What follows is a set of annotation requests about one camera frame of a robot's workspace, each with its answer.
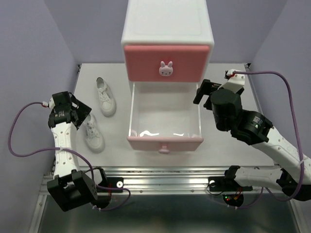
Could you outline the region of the light pink drawer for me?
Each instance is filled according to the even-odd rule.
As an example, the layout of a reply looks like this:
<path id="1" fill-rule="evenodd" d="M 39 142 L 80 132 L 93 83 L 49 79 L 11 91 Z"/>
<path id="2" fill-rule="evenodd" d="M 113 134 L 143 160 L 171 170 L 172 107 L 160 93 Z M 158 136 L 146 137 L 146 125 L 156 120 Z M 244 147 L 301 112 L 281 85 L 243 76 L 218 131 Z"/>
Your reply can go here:
<path id="1" fill-rule="evenodd" d="M 197 83 L 134 82 L 127 140 L 134 150 L 195 151 L 203 142 Z"/>

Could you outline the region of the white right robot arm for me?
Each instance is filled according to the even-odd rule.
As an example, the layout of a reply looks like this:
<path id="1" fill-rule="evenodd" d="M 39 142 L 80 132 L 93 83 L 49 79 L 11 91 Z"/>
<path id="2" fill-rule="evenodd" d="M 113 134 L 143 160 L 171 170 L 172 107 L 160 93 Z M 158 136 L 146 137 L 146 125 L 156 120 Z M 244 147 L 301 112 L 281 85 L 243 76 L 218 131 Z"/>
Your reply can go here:
<path id="1" fill-rule="evenodd" d="M 280 167 L 274 169 L 250 169 L 230 166 L 223 176 L 210 177 L 212 192 L 251 191 L 254 186 L 282 191 L 295 200 L 311 199 L 311 160 L 300 157 L 298 149 L 289 143 L 272 122 L 256 111 L 242 108 L 243 87 L 236 92 L 226 85 L 204 79 L 197 89 L 193 103 L 203 105 L 213 112 L 217 130 L 230 132 L 231 136 L 263 152 Z"/>

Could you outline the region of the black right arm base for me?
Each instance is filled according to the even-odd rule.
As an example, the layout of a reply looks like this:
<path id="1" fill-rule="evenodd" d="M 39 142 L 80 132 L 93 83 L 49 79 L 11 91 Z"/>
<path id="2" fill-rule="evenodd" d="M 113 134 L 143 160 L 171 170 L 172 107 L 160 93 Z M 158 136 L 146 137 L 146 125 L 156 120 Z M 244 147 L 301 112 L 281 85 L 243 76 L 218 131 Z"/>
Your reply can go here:
<path id="1" fill-rule="evenodd" d="M 252 186 L 240 185 L 237 176 L 212 176 L 208 178 L 207 191 L 210 193 L 225 193 L 235 191 L 252 191 Z"/>

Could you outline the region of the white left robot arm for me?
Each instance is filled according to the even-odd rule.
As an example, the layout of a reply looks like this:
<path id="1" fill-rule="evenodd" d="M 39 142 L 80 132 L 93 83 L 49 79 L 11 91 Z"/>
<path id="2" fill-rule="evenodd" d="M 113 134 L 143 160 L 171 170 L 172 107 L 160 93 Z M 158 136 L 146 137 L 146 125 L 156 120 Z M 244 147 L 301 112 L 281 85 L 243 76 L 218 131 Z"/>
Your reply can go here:
<path id="1" fill-rule="evenodd" d="M 66 212 L 97 200 L 97 191 L 104 191 L 108 187 L 105 176 L 98 174 L 91 178 L 80 169 L 76 155 L 78 129 L 84 128 L 86 144 L 94 153 L 102 152 L 105 143 L 91 108 L 70 92 L 53 94 L 49 108 L 48 126 L 56 150 L 53 180 L 48 182 L 47 188 L 59 207 Z"/>

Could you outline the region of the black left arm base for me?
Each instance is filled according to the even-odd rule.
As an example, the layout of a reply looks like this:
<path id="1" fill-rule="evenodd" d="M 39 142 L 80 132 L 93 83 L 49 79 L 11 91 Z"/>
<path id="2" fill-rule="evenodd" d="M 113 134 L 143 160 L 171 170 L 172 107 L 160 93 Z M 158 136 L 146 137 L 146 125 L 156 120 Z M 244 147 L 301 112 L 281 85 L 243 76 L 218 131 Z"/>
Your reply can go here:
<path id="1" fill-rule="evenodd" d="M 103 186 L 103 187 L 108 187 L 108 188 L 113 188 L 116 190 L 106 190 L 106 189 L 100 189 L 97 188 L 97 192 L 98 193 L 108 193 L 108 194 L 112 194 L 112 193 L 122 193 L 123 190 L 123 177 L 107 177 L 107 178 L 103 178 L 102 181 L 99 183 L 99 186 Z"/>

